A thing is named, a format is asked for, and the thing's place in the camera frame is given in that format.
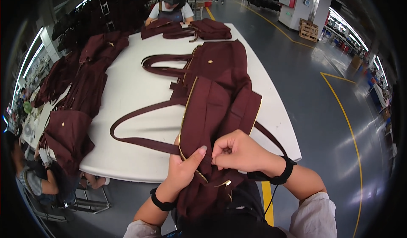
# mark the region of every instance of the burgundy fabric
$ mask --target burgundy fabric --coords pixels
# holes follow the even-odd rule
[[[128,37],[129,33],[110,32],[89,38],[77,59],[80,70],[68,94],[50,114],[41,146],[48,145],[54,151],[67,174],[77,172],[82,159],[94,148],[87,131],[99,113],[107,81],[105,72],[129,45]]]
[[[151,66],[164,60],[185,60],[187,64],[182,70]],[[206,145],[206,156],[193,180],[180,192],[177,210],[189,219],[222,212],[231,200],[233,188],[247,177],[237,170],[218,171],[216,166],[211,165],[215,140],[236,129],[250,134],[253,126],[257,124],[256,127],[261,128],[261,132],[282,148],[264,127],[256,123],[262,98],[252,91],[251,80],[247,75],[244,46],[238,40],[205,42],[194,50],[192,57],[154,55],[145,58],[142,64],[147,71],[178,77],[177,84],[170,86],[174,90],[171,99],[120,118],[111,127],[111,136],[122,142],[179,154],[182,159],[190,157],[196,149]],[[174,104],[186,105],[178,147],[145,138],[117,138],[114,135],[115,128],[125,120]]]
[[[201,21],[193,21],[190,27],[183,28],[176,32],[165,32],[162,37],[165,39],[179,39],[183,37],[195,36],[201,39],[231,39],[230,28],[222,22],[212,21],[211,19],[204,18]]]
[[[141,28],[141,39],[146,39],[166,32],[178,32],[181,29],[182,26],[180,23],[172,22],[167,18],[159,18],[150,23],[147,27],[143,26]]]
[[[44,103],[56,101],[64,93],[78,73],[79,54],[79,51],[74,50],[54,63],[35,96],[34,107],[38,108]]]

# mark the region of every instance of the white sleeve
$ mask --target white sleeve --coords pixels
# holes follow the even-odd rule
[[[182,7],[182,16],[184,17],[184,19],[194,16],[194,12],[192,12],[192,9],[188,3],[186,3],[185,6]]]
[[[319,192],[307,198],[291,216],[290,232],[284,230],[288,237],[295,238],[335,238],[335,204],[328,194]]]
[[[156,19],[158,18],[158,12],[160,11],[159,5],[158,3],[156,3],[153,7],[153,9],[151,10],[151,13],[149,15],[150,18]]]
[[[158,238],[161,237],[159,227],[145,223],[143,220],[136,220],[127,226],[123,238]]]

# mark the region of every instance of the concrete floor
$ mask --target concrete floor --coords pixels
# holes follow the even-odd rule
[[[315,170],[323,179],[328,194],[336,204],[338,237],[361,237],[382,202],[388,180],[388,147],[384,140],[383,120],[368,96],[367,79],[347,73],[351,58],[324,41],[313,43],[290,32],[277,22],[277,15],[265,9],[254,11],[273,22],[294,43],[264,18],[239,4],[226,0],[210,7],[216,21],[233,23],[266,68],[291,119],[302,153],[299,164]],[[346,77],[356,83],[326,76],[340,100],[353,130],[360,155],[337,99],[320,72]],[[135,212],[148,198],[154,184],[112,180],[106,187],[112,208],[96,215],[74,212],[69,224],[58,224],[71,237],[122,237]],[[100,191],[90,192],[96,199]],[[289,228],[290,217],[298,200],[284,187],[273,199],[274,225]],[[72,226],[81,227],[75,231]],[[175,230],[167,219],[162,233]]]

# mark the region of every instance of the striped shirt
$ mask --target striped shirt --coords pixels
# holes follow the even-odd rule
[[[29,170],[28,166],[25,166],[23,171],[20,172],[18,177],[21,184],[28,190],[28,192],[33,192],[34,195],[39,196],[42,194],[42,182],[41,178],[35,175],[34,170]]]

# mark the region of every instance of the glove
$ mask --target glove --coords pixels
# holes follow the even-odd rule
[[[45,151],[45,149],[40,148],[38,150],[39,156],[41,157],[42,162],[44,163],[44,165],[48,166],[51,164],[52,159],[50,158],[50,156],[48,156],[47,152]]]

